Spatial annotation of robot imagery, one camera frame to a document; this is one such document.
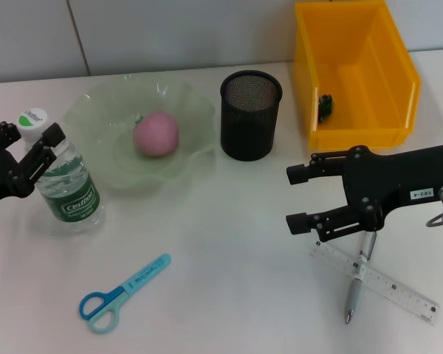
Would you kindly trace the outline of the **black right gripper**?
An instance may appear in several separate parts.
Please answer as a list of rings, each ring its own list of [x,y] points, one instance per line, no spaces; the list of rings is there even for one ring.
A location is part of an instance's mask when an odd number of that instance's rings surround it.
[[[343,174],[348,206],[314,214],[287,215],[293,235],[316,231],[320,242],[383,228],[386,216],[401,207],[440,201],[443,204],[443,145],[392,155],[366,146],[348,151],[313,153],[307,165],[286,169],[291,185]],[[430,226],[441,226],[431,221]]]

